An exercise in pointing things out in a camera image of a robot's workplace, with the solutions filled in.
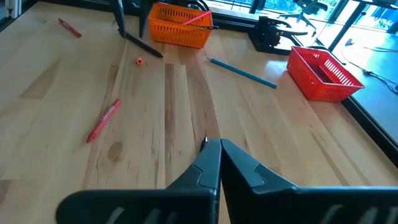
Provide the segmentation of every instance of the red basket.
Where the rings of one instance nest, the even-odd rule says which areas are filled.
[[[339,102],[364,88],[326,50],[292,47],[287,70],[308,100]]]

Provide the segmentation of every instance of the wooden table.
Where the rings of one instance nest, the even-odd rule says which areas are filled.
[[[137,35],[137,18],[126,20]],[[396,168],[343,106],[304,98],[287,57],[256,52],[246,34],[226,30],[201,50],[148,35],[163,60],[120,38],[110,13],[43,2],[0,33],[0,223],[53,223],[61,199],[81,189],[163,189],[205,135],[232,140],[299,185],[398,184]],[[120,109],[86,144],[116,98]],[[223,196],[220,223],[228,223]]]

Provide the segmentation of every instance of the plastic basket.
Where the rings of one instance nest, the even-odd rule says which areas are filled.
[[[287,70],[308,100],[339,102],[364,88],[326,50],[292,47]]]
[[[183,22],[202,13],[203,11],[186,7],[155,3],[148,16],[152,39],[168,44],[203,48],[211,30],[196,26],[212,26],[211,14],[205,15],[189,25],[182,25]]]

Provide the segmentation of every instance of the chair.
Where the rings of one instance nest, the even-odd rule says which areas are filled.
[[[327,11],[328,6],[324,3],[318,2],[318,0],[293,0],[293,2],[302,8],[300,14],[284,14],[280,15],[279,17],[284,17],[285,19],[288,17],[297,18],[297,23],[299,23],[300,20],[303,20],[307,26],[311,26],[316,30],[317,28],[304,16],[304,13],[307,15],[312,15],[316,14],[320,9]]]

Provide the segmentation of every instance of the pink marker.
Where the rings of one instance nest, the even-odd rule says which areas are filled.
[[[195,21],[195,20],[197,20],[197,19],[200,19],[200,18],[202,18],[203,16],[205,16],[205,15],[207,15],[207,14],[210,14],[210,13],[211,13],[211,10],[206,11],[206,12],[200,14],[199,16],[196,16],[196,17],[194,17],[194,18],[188,20],[187,22],[184,22],[183,25],[188,25],[188,24],[190,24],[191,22],[193,22],[193,21]]]
[[[87,143],[90,143],[92,140],[94,140],[97,135],[102,131],[104,128],[106,122],[112,117],[114,112],[119,108],[120,106],[120,99],[116,99],[115,102],[112,104],[112,106],[108,109],[108,111],[105,113],[104,117],[101,119],[101,121],[98,122],[98,124],[95,126],[94,130],[90,133],[87,139]]]

